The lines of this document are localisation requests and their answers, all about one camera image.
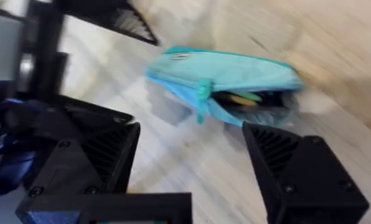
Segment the teal pencil case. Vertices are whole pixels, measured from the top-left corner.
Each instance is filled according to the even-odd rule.
[[[196,107],[199,123],[209,114],[237,126],[243,122],[281,125],[298,109],[293,93],[303,88],[296,71],[286,63],[191,47],[170,48],[147,66],[146,75]],[[214,97],[222,92],[252,93],[263,101],[280,94],[281,106],[256,102],[252,110],[237,110]]]

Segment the wooden floor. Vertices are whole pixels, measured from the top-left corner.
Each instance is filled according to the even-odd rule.
[[[143,77],[188,45],[283,60],[309,85],[286,129],[325,138],[371,204],[371,0],[134,0],[153,47],[69,19],[66,95],[135,115],[141,138],[129,191],[192,192],[194,223],[266,223],[239,128],[207,118]],[[361,223],[371,223],[371,208]]]

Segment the screw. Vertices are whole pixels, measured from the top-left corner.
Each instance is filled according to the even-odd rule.
[[[29,197],[36,197],[38,195],[41,195],[44,191],[43,187],[34,187],[29,191]]]
[[[287,194],[293,194],[296,192],[296,187],[292,184],[286,185],[284,189]]]
[[[90,186],[86,189],[85,194],[97,194],[98,193],[98,187]]]
[[[66,147],[69,147],[71,145],[71,143],[70,142],[68,142],[68,141],[62,141],[62,142],[60,142],[59,143],[59,148],[66,148]]]
[[[311,141],[314,143],[314,144],[319,144],[322,142],[322,139],[320,137],[314,137],[311,139]]]
[[[347,192],[351,192],[354,189],[353,183],[350,181],[340,181],[339,185],[340,187],[342,187],[344,191],[347,191]]]
[[[50,112],[50,113],[53,113],[53,112],[55,112],[55,108],[47,108],[47,111]]]

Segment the green pencil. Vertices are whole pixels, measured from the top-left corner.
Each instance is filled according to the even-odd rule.
[[[261,99],[260,96],[254,94],[254,93],[247,93],[247,92],[242,92],[242,91],[230,91],[230,93],[236,94],[238,96],[242,96],[246,99],[261,102],[263,99]]]

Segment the pencil case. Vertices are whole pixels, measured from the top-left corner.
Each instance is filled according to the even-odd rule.
[[[243,122],[281,125],[298,109],[293,93],[303,88],[296,71],[286,63],[191,47],[170,48],[147,66],[146,76],[197,108],[198,123],[209,114],[237,126]],[[283,106],[235,111],[212,97],[219,91],[280,91]]]

